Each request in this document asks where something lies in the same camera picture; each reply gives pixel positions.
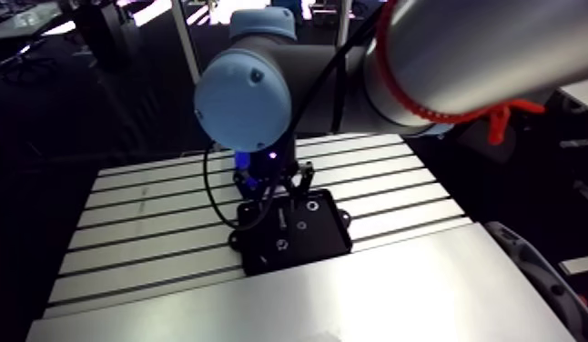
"cable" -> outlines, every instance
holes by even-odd
[[[286,131],[283,133],[282,136],[287,136],[287,137],[294,136],[294,131],[296,130],[296,126],[299,124],[300,119],[302,118],[303,114],[305,113],[305,110],[307,109],[307,106],[309,106],[309,103],[311,102],[311,100],[313,99],[315,94],[318,93],[320,88],[323,86],[324,82],[326,82],[326,80],[328,79],[328,77],[332,73],[332,70],[334,70],[334,68],[340,63],[340,61],[345,58],[345,55],[351,50],[351,48],[353,46],[355,46],[358,42],[362,41],[364,38],[367,38],[367,33],[371,29],[374,28],[375,24],[377,23],[377,20],[380,17],[380,14],[381,14],[381,7],[379,7],[377,10],[375,10],[375,12],[373,12],[373,14],[370,15],[364,21],[364,23],[362,23],[362,25],[356,31],[356,33],[354,33],[350,37],[350,39],[348,39],[347,42],[345,42],[345,45],[343,45],[337,51],[337,53],[330,59],[328,64],[324,67],[324,69],[319,74],[318,78],[316,78],[315,82],[313,82],[313,84],[311,85],[311,87],[309,88],[309,90],[307,91],[305,96],[303,97],[303,99],[300,101],[300,106],[296,109],[296,112],[295,112],[294,116],[292,117],[292,120],[289,122],[288,129],[286,129]],[[273,203],[275,191],[277,189],[277,185],[279,184],[279,180],[281,178],[281,170],[286,166],[286,160],[289,159],[289,156],[285,156],[285,154],[287,154],[289,151],[289,149],[287,148],[288,146],[286,145],[286,147],[284,147],[283,151],[278,152],[278,155],[283,156],[283,157],[281,158],[281,160],[279,162],[279,167],[277,168],[278,171],[276,171],[275,175],[273,175],[273,177],[270,179],[269,193],[267,194],[266,203],[262,207],[262,210],[260,210],[258,217],[256,217],[256,219],[254,219],[249,224],[242,226],[242,225],[237,225],[237,224],[233,223],[232,221],[227,219],[224,216],[224,214],[222,214],[221,210],[219,210],[218,204],[216,203],[216,199],[213,197],[213,194],[211,193],[211,187],[209,185],[209,178],[208,178],[208,155],[209,155],[209,152],[211,151],[211,147],[213,146],[213,144],[214,144],[214,141],[211,140],[209,142],[209,145],[205,149],[205,152],[203,153],[203,182],[205,183],[205,191],[207,192],[207,197],[209,197],[209,203],[211,204],[211,207],[213,208],[213,210],[216,212],[216,215],[218,215],[219,219],[225,225],[227,225],[235,230],[249,230],[249,229],[253,228],[254,226],[257,226],[260,222],[262,222],[264,217],[266,217],[266,215],[269,213],[270,205]]]

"red cable tie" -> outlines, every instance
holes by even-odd
[[[415,100],[410,98],[404,92],[404,90],[402,90],[402,87],[394,78],[388,61],[388,29],[390,27],[391,14],[393,13],[394,6],[397,3],[398,0],[389,0],[381,10],[381,16],[377,24],[376,57],[377,67],[379,68],[381,79],[385,83],[385,86],[390,90],[391,95],[394,96],[394,98],[398,100],[405,109],[409,110],[416,116],[438,124],[455,125],[472,121],[481,116],[490,116],[490,132],[488,134],[488,142],[492,145],[499,145],[504,140],[504,131],[506,130],[506,127],[509,124],[509,118],[511,117],[511,107],[525,110],[531,114],[542,114],[545,112],[544,106],[537,105],[533,102],[523,99],[505,101],[498,105],[487,106],[485,108],[463,114],[436,112],[415,102]]]

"metal pole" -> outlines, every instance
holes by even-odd
[[[192,48],[192,41],[188,32],[188,25],[186,24],[184,10],[180,0],[171,0],[171,4],[171,10],[173,11],[173,17],[175,18],[175,26],[177,27],[179,39],[181,40],[184,54],[186,56],[186,60],[188,61],[190,75],[192,76],[192,81],[196,85],[198,80],[200,80],[200,73],[198,71],[198,63],[196,56],[194,55],[194,49]]]
[[[339,31],[337,32],[337,47],[345,45],[350,31],[350,10],[352,0],[341,0],[339,8]]]

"screw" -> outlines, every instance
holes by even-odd
[[[251,69],[251,82],[253,83],[258,83],[260,81],[262,81],[262,78],[264,78],[264,74],[262,74],[261,71],[259,71],[258,69]]]
[[[309,211],[316,211],[319,209],[319,203],[316,201],[309,201],[307,202],[307,209]]]

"white platform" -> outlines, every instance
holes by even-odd
[[[571,342],[479,224],[117,307],[27,342]]]
[[[353,216],[354,252],[469,224],[460,207],[395,135],[299,140],[313,185]],[[103,170],[86,202],[45,317],[161,296],[243,277],[203,189],[201,156]],[[211,155],[221,209],[235,218],[231,152]]]

